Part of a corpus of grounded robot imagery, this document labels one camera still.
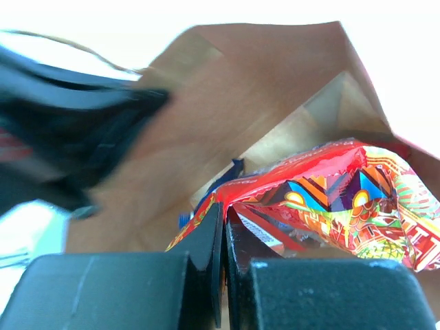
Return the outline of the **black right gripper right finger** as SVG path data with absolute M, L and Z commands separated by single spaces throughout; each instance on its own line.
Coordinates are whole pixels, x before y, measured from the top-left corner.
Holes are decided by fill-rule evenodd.
M 434 329 L 439 272 L 334 250 L 283 258 L 228 213 L 232 329 Z

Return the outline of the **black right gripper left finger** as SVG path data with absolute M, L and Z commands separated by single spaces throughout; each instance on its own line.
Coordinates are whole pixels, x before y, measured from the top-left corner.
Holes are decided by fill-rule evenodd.
M 167 252 L 52 254 L 25 270 L 2 329 L 216 329 L 222 206 Z

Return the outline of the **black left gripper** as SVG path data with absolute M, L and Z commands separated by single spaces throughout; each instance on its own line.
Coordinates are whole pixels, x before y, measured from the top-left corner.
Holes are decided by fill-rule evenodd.
M 1 48 L 1 211 L 43 200 L 77 219 L 88 190 L 124 159 L 168 102 L 165 89 L 52 67 Z

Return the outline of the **bright red patterned snack bag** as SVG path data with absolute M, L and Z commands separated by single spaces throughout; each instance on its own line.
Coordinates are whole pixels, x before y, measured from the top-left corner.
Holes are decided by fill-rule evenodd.
M 411 168 L 408 146 L 354 139 L 317 146 L 240 175 L 210 193 L 171 241 L 195 230 L 212 204 L 233 209 L 277 253 L 307 240 L 420 272 L 439 268 L 439 201 Z

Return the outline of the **red paper bag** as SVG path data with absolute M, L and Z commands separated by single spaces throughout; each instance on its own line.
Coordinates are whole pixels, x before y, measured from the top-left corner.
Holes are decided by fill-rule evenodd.
M 409 143 L 410 163 L 439 194 L 437 119 L 408 104 L 414 91 L 386 106 L 339 22 L 193 27 L 135 86 L 173 95 L 92 189 L 98 211 L 70 224 L 68 252 L 161 251 L 177 213 L 231 158 L 253 171 L 341 138 Z

